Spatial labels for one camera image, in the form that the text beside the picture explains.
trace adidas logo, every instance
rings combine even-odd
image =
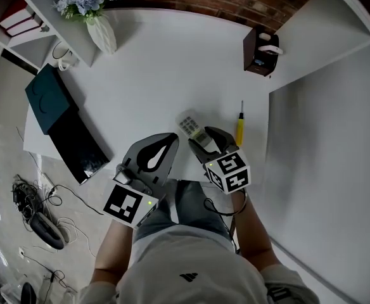
[[[196,272],[193,272],[192,274],[182,274],[180,275],[183,279],[185,279],[188,282],[193,281],[198,274]]]

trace jeans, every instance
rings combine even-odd
[[[178,181],[175,192],[175,207],[177,208],[179,224],[217,233],[231,242],[229,233],[219,214],[210,212],[203,206],[205,198],[205,193],[199,182]],[[170,218],[168,202],[163,199],[160,206],[137,230],[134,242],[175,225],[177,224],[171,221]]]

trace person's left arm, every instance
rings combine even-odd
[[[103,281],[117,285],[129,266],[132,236],[131,227],[112,220],[96,256],[91,284]]]

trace shirt sleeve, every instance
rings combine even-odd
[[[284,265],[271,265],[261,271],[268,289],[269,303],[320,304],[316,294],[302,281],[296,271]]]
[[[77,294],[77,304],[116,304],[115,285],[98,281],[82,288]]]

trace white table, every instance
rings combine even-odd
[[[91,68],[79,64],[61,77],[80,108],[80,116],[115,168],[134,142],[153,134],[176,132],[180,146],[170,177],[206,180],[175,117],[189,108],[202,125],[233,133],[241,100],[245,104],[243,149],[252,180],[262,179],[269,95],[263,77],[243,71],[243,38],[248,27],[218,18],[154,10],[108,11],[118,50],[99,53]],[[61,158],[31,108],[24,149]]]

